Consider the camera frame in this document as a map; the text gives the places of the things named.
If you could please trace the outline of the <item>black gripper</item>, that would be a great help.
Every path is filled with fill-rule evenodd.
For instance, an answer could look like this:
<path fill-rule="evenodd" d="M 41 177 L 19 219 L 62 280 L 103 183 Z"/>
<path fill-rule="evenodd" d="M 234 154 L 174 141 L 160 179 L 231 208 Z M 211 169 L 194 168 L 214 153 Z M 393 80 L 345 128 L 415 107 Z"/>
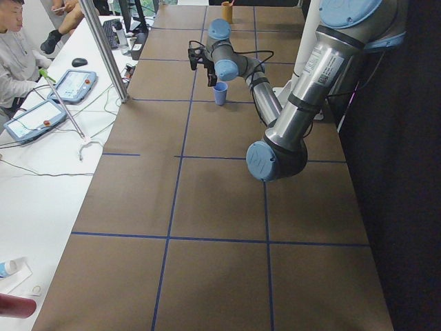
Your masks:
<path fill-rule="evenodd" d="M 217 76 L 214 69 L 214 62 L 209 57 L 205 45 L 199 41 L 190 40 L 188 42 L 187 54 L 192 71 L 196 71 L 197 65 L 202 64 L 207 70 L 207 85 L 215 86 L 217 84 Z"/>

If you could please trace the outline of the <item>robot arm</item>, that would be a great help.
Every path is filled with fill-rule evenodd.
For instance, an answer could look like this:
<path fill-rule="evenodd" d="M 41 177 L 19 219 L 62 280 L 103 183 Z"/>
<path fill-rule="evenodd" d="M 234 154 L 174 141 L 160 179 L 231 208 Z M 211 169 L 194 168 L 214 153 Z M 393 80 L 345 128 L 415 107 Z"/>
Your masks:
<path fill-rule="evenodd" d="M 301 172 L 307 163 L 304 135 L 348 62 L 362 52 L 395 48 L 406 33 L 408 1 L 312 1 L 307 18 L 317 16 L 316 44 L 292 85 L 285 104 L 277 99 L 262 61 L 234 50 L 231 27 L 213 20 L 204 44 L 189 47 L 191 69 L 207 69 L 209 86 L 242 77 L 267 129 L 247 150 L 249 172 L 274 181 Z"/>

